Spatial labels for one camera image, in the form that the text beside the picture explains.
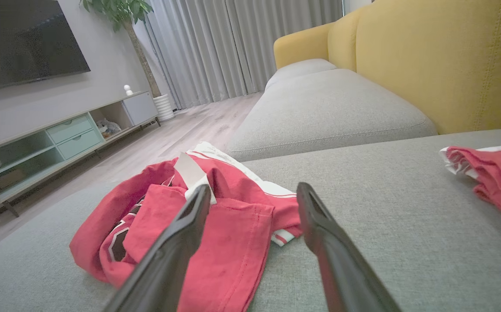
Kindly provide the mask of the small grey sofa seat cushion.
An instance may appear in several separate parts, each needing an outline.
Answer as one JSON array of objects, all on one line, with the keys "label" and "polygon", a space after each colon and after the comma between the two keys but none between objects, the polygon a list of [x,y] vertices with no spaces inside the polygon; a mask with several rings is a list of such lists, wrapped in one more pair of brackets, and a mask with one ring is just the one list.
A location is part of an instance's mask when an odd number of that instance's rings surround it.
[{"label": "small grey sofa seat cushion", "polygon": [[266,83],[265,91],[280,81],[334,69],[337,69],[334,64],[320,58],[307,59],[292,63],[278,69],[274,75],[270,77]]}]

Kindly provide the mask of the long white television cabinet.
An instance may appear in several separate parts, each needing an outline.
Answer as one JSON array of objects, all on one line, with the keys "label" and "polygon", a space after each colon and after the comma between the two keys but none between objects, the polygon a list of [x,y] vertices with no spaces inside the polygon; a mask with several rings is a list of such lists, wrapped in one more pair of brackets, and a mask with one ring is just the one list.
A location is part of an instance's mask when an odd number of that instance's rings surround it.
[{"label": "long white television cabinet", "polygon": [[[66,141],[54,144],[46,130],[83,114],[86,114],[89,118],[93,127],[92,130],[97,133],[100,139],[100,144],[65,160],[58,151],[58,145]],[[23,132],[9,140],[0,142],[0,161],[2,162],[0,174],[13,168],[22,169],[26,174],[25,179],[21,182],[0,190],[0,208],[11,212],[14,216],[18,216],[16,209],[12,205],[14,199],[21,197],[83,158],[98,154],[102,148],[127,136],[129,133],[142,130],[152,123],[159,123],[156,117],[157,110],[151,93],[149,91],[138,91],[131,96],[70,115],[57,122],[37,127],[30,132]],[[107,140],[104,139],[96,125],[96,121],[104,118],[117,123],[122,131]]]}]

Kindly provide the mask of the grey pleated curtain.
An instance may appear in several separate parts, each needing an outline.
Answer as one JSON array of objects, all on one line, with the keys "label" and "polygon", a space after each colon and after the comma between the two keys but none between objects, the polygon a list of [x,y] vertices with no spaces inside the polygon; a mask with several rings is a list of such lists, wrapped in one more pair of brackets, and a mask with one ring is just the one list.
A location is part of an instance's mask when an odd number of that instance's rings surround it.
[{"label": "grey pleated curtain", "polygon": [[345,0],[148,0],[145,31],[173,109],[263,91],[274,42],[335,22]]}]

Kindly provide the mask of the narrow yellow sofa backrest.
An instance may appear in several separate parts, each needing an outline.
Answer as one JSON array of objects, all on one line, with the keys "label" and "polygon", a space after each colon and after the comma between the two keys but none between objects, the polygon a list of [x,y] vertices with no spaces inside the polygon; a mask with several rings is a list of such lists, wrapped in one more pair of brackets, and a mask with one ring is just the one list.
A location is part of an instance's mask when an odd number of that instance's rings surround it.
[{"label": "narrow yellow sofa backrest", "polygon": [[328,32],[328,61],[337,68],[356,71],[356,34],[365,8],[359,8],[334,22]]}]

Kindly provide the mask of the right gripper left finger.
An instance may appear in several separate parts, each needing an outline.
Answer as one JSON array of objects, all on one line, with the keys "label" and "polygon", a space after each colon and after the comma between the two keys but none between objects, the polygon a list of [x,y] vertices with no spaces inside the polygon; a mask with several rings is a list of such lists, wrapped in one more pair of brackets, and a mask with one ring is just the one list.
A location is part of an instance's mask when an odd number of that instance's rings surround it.
[{"label": "right gripper left finger", "polygon": [[176,312],[191,257],[199,249],[211,190],[197,186],[103,312]]}]

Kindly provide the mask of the pale green cabinet drawer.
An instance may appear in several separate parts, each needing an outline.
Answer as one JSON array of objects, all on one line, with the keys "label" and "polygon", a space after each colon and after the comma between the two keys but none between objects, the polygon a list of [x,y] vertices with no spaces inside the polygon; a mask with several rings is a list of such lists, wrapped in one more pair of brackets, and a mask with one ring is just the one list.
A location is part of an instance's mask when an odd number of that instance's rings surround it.
[{"label": "pale green cabinet drawer", "polygon": [[90,130],[58,145],[58,151],[67,160],[97,144],[100,144],[100,139],[94,130]]},{"label": "pale green cabinet drawer", "polygon": [[46,130],[54,144],[59,144],[79,136],[87,130],[92,130],[93,127],[86,114],[80,115],[76,118],[69,119],[65,122],[59,123]]}]

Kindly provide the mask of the green indoor tree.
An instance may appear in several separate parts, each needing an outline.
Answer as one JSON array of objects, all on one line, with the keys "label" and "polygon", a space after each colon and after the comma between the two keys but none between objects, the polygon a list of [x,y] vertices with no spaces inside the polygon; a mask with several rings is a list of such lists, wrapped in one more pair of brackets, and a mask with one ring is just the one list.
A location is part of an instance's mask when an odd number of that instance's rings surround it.
[{"label": "green indoor tree", "polygon": [[112,24],[114,32],[118,32],[120,28],[126,30],[145,73],[152,97],[161,96],[142,44],[134,30],[135,24],[139,21],[145,24],[147,15],[154,12],[151,4],[147,0],[79,0],[79,2],[86,11],[95,11],[105,16]]}]

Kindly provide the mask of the grey plush toy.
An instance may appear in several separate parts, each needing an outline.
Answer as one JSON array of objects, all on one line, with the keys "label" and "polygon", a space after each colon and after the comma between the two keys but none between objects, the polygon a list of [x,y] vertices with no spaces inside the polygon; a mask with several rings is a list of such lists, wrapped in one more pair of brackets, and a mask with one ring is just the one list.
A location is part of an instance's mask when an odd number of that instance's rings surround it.
[{"label": "grey plush toy", "polygon": [[96,125],[99,128],[100,134],[106,140],[109,137],[114,136],[114,134],[122,131],[120,126],[117,123],[111,122],[106,118],[96,121]]}]

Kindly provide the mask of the white ribbed plant pot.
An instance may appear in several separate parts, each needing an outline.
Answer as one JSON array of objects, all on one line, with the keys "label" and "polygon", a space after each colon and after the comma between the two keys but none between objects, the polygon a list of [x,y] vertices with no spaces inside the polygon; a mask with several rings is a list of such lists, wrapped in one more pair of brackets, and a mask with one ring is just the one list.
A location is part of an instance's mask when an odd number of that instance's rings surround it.
[{"label": "white ribbed plant pot", "polygon": [[167,122],[175,118],[175,109],[171,106],[169,95],[163,94],[159,97],[154,97],[153,103],[157,110],[157,122]]}]

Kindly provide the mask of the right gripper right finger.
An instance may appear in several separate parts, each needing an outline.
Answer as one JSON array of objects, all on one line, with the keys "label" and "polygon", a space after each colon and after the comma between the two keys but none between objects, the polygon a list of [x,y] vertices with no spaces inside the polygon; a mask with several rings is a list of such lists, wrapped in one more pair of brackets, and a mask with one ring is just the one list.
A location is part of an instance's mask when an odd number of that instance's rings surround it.
[{"label": "right gripper right finger", "polygon": [[349,235],[307,182],[297,186],[304,241],[316,255],[329,312],[401,312]]}]

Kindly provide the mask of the small brown box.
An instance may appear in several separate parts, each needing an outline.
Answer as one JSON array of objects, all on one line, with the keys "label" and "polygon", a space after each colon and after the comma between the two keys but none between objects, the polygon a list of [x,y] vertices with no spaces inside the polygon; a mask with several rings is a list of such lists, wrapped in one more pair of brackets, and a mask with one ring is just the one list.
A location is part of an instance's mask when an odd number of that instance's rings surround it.
[{"label": "small brown box", "polygon": [[7,170],[6,172],[3,172],[0,174],[0,190],[7,189],[22,180],[24,180],[26,177],[26,174],[23,172],[22,169],[10,169]]}]

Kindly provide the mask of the black flat television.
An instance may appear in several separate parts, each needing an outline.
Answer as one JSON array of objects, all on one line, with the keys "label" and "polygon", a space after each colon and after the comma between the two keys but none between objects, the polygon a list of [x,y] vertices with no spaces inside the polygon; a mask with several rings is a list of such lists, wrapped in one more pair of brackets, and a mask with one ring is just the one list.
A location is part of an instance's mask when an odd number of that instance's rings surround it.
[{"label": "black flat television", "polygon": [[89,71],[57,0],[0,0],[0,89]]}]

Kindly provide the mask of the wide yellow sofa backrest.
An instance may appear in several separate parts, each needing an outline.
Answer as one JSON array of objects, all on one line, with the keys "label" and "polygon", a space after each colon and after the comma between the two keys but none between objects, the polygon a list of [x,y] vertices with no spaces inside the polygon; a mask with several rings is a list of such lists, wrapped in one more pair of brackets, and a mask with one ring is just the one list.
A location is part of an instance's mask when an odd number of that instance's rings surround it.
[{"label": "wide yellow sofa backrest", "polygon": [[356,63],[440,134],[501,129],[501,0],[375,0],[359,12]]}]

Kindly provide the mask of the red basketball jersey white sleeves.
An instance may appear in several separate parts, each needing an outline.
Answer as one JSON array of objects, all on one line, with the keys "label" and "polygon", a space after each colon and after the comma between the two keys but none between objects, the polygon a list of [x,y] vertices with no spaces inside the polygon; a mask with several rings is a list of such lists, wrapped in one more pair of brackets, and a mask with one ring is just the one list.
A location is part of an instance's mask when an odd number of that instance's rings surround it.
[{"label": "red basketball jersey white sleeves", "polygon": [[296,194],[207,142],[147,166],[108,193],[70,242],[74,262],[119,288],[203,183],[211,207],[176,312],[246,312],[270,244],[282,247],[302,235]]}]

